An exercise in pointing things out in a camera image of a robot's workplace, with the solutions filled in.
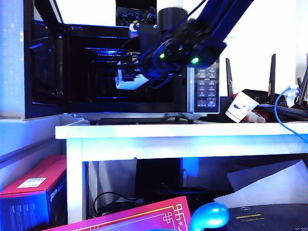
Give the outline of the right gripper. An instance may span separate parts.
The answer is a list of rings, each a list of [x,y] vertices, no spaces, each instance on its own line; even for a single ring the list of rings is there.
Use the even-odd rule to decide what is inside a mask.
[[[117,61],[117,69],[134,72],[134,77],[137,79],[163,81],[174,76],[174,72],[166,67],[166,57],[164,53],[160,53],[154,57],[150,54],[141,59],[137,53],[134,55],[134,60],[124,58]]]

